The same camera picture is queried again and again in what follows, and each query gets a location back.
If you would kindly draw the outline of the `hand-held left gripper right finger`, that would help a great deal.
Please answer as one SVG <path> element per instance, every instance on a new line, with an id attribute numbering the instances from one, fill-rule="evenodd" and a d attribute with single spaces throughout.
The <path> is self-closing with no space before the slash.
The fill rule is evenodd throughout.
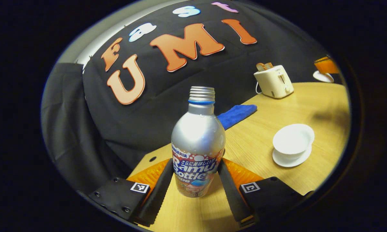
<path id="1" fill-rule="evenodd" d="M 222 158 L 218 174 L 240 227 L 279 222 L 313 194 L 313 191 L 300 194 L 278 177 L 263 178 L 226 158 Z"/>

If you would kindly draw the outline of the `white toaster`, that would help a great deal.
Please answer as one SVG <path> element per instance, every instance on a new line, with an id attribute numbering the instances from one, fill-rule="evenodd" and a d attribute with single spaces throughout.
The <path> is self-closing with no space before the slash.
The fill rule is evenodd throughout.
<path id="1" fill-rule="evenodd" d="M 260 92 L 256 91 L 257 94 L 282 99 L 294 93 L 292 82 L 282 65 L 257 71 L 253 75 L 257 80 L 257 86 L 261 89 Z"/>

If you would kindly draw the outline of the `blue folded towel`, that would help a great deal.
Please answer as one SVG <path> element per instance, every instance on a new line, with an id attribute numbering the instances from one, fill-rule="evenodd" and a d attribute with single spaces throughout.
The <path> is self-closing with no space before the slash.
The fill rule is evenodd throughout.
<path id="1" fill-rule="evenodd" d="M 226 131 L 237 123 L 245 120 L 247 117 L 252 115 L 257 111 L 257 106 L 254 104 L 251 105 L 236 105 L 232 107 L 227 112 L 224 112 L 217 116 L 221 124 L 223 125 L 223 129 Z"/>

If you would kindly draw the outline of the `white teacup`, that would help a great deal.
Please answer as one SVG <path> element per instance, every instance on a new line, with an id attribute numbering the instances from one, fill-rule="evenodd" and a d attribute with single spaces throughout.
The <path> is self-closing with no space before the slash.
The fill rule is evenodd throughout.
<path id="1" fill-rule="evenodd" d="M 313 144 L 314 130 L 306 124 L 287 125 L 276 132 L 272 139 L 274 150 L 287 160 L 300 158 Z"/>

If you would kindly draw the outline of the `white saucer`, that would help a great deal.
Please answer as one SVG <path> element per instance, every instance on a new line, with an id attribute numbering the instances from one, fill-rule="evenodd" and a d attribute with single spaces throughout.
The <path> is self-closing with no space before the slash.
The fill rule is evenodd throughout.
<path id="1" fill-rule="evenodd" d="M 310 157 L 312 149 L 312 146 L 309 146 L 307 150 L 303 151 L 301 155 L 295 159 L 286 158 L 285 154 L 282 154 L 276 149 L 273 149 L 272 159 L 277 165 L 281 167 L 291 168 L 304 163 Z"/>

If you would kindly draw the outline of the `silver water bottle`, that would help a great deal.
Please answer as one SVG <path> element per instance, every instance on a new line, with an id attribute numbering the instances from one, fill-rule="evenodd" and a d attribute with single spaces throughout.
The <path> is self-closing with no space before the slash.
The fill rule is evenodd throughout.
<path id="1" fill-rule="evenodd" d="M 215 90 L 193 86 L 188 111 L 171 135 L 176 187 L 186 197 L 202 197 L 210 187 L 225 151 L 225 129 L 214 114 Z"/>

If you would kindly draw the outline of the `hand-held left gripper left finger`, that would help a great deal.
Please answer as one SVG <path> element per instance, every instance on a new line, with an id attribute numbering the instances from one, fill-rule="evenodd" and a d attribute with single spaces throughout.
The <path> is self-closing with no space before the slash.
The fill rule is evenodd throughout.
<path id="1" fill-rule="evenodd" d="M 173 174 L 172 160 L 163 160 L 126 179 L 112 178 L 89 198 L 124 220 L 149 227 L 161 209 Z"/>

